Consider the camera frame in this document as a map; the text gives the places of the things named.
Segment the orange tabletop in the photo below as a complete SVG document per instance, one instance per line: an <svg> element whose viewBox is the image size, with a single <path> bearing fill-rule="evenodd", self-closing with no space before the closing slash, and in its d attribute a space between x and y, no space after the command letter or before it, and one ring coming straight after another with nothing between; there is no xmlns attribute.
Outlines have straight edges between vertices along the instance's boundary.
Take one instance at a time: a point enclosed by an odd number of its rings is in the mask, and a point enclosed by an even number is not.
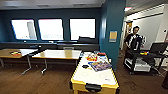
<svg viewBox="0 0 168 94"><path fill-rule="evenodd" d="M46 59L79 59L80 50L45 50L36 54L32 58L46 58Z"/></svg>
<svg viewBox="0 0 168 94"><path fill-rule="evenodd" d="M0 50L0 58L21 58L29 53L35 52L37 49L3 49Z"/></svg>

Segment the blue wall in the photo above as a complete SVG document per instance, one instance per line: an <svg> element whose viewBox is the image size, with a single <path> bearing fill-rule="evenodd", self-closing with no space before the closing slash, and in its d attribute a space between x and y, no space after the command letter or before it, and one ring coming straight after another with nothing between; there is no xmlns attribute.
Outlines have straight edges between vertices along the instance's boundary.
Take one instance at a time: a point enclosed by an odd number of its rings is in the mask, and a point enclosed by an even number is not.
<svg viewBox="0 0 168 94"><path fill-rule="evenodd" d="M7 41L7 35L4 30L4 24L3 24L3 18L2 18L2 12L0 11L0 42Z"/></svg>
<svg viewBox="0 0 168 94"><path fill-rule="evenodd" d="M95 18L96 19L96 38L99 38L100 29L100 15L101 8L86 8L86 9L46 9L46 10L3 10L2 19L3 30L8 37L3 37L8 42L23 42L23 40L17 40L14 36L14 32L11 26L12 19L34 19L35 29L37 34L36 41L27 42L48 42L42 41L40 37L38 19L50 19L61 18L63 20L64 27L64 40L70 40L70 18Z"/></svg>
<svg viewBox="0 0 168 94"><path fill-rule="evenodd" d="M125 6L126 0L106 0L101 10L100 51L112 59L113 69L117 67ZM117 31L116 42L109 42L110 31Z"/></svg>

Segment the white table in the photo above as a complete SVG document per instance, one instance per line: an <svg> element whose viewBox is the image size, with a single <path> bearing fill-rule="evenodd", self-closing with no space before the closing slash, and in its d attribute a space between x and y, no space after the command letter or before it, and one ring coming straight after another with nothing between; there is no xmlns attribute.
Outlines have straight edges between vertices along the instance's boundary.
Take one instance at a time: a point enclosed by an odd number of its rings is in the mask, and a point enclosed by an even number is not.
<svg viewBox="0 0 168 94"><path fill-rule="evenodd" d="M22 58L24 56L27 56L27 61L29 64L29 68L26 69L22 74L25 74L28 70L31 69L31 63L30 63L30 59L28 54L33 53L35 51L37 51L38 49L3 49L0 50L0 61L1 61L1 65L2 67L4 67L4 62L3 62L3 58ZM20 55L14 56L11 53L12 52L20 52Z"/></svg>
<svg viewBox="0 0 168 94"><path fill-rule="evenodd" d="M101 91L98 92L100 94L116 94L116 91L119 88L115 75L112 69L107 69L103 71L95 72L92 67L88 64L88 60L86 59L88 55L82 57L78 67L76 68L72 78L72 89L74 90L74 94L78 94L78 91L86 91L85 85L95 84L101 86ZM83 65L88 65L89 68L83 68Z"/></svg>
<svg viewBox="0 0 168 94"><path fill-rule="evenodd" d="M79 50L45 50L41 53L36 54L32 58L43 58L45 61L45 69L41 72L44 73L47 70L47 61L46 59L64 59L64 60L77 60L79 59L80 53Z"/></svg>

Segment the white wall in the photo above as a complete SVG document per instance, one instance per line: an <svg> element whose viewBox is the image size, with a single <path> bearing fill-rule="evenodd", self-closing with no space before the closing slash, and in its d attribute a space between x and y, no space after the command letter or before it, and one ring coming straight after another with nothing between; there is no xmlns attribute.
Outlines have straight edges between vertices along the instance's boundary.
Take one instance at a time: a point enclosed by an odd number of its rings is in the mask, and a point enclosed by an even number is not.
<svg viewBox="0 0 168 94"><path fill-rule="evenodd" d="M159 5L132 15L129 15L124 19L123 30L125 30L126 21L133 21L132 27L138 25L140 26L140 31L138 34L147 37L147 42L142 49L149 49L152 42L156 40L156 35L159 30L161 18L164 9L164 5ZM123 48L123 39L125 36L125 31L121 34L120 48Z"/></svg>
<svg viewBox="0 0 168 94"><path fill-rule="evenodd" d="M147 38L143 49L150 49L153 42L164 42L165 40L168 32L168 4L127 16L126 21L130 20L133 21L132 27L136 25L140 27L138 34L144 35ZM164 60L162 66L167 66L166 62L168 62L168 59Z"/></svg>
<svg viewBox="0 0 168 94"><path fill-rule="evenodd" d="M126 17L124 17L123 27L122 27L122 33L121 33L121 39L120 39L120 48L123 49L124 44L124 36L125 36L125 29L126 29Z"/></svg>
<svg viewBox="0 0 168 94"><path fill-rule="evenodd" d="M157 15L133 20L132 27L139 26L140 30L138 34L146 37L146 43L142 49L149 50L152 43L155 42L161 18L162 15Z"/></svg>
<svg viewBox="0 0 168 94"><path fill-rule="evenodd" d="M168 4L164 5L164 13L161 20L160 28L156 37L156 42L164 42L166 34L168 32Z"/></svg>

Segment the ceiling light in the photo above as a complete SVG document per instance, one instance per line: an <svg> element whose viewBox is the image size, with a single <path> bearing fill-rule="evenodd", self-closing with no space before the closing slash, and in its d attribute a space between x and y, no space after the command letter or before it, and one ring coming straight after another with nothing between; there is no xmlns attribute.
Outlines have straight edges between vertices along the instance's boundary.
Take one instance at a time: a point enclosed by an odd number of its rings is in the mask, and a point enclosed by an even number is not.
<svg viewBox="0 0 168 94"><path fill-rule="evenodd" d="M124 11L130 10L132 7L126 7Z"/></svg>

